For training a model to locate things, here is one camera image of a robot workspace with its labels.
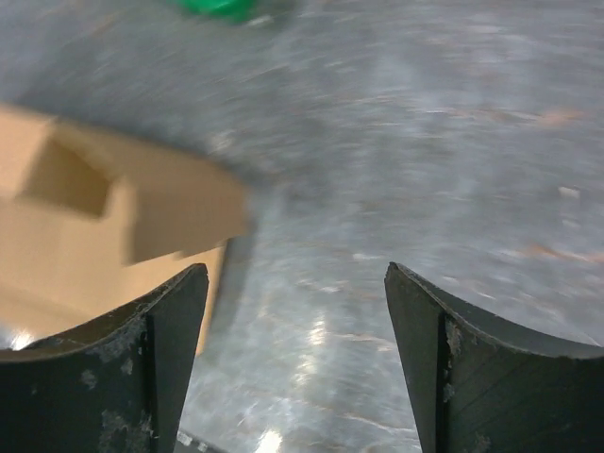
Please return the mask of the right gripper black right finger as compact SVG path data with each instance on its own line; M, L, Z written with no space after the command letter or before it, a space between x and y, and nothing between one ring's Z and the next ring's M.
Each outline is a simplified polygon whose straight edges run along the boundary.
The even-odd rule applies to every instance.
M399 263L385 292L426 452L599 452L603 350L523 327Z

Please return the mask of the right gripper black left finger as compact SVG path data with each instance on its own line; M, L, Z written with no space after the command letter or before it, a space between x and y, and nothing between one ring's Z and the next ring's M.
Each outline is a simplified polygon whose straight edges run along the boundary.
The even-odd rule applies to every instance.
M2 350L2 451L173 451L208 288L194 264L83 325Z

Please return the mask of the brown cardboard sheet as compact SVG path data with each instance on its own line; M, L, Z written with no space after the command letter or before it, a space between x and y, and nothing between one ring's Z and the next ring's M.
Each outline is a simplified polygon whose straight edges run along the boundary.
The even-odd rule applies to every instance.
M1 325L18 345L81 325L194 263L210 323L247 190L208 159L1 108Z

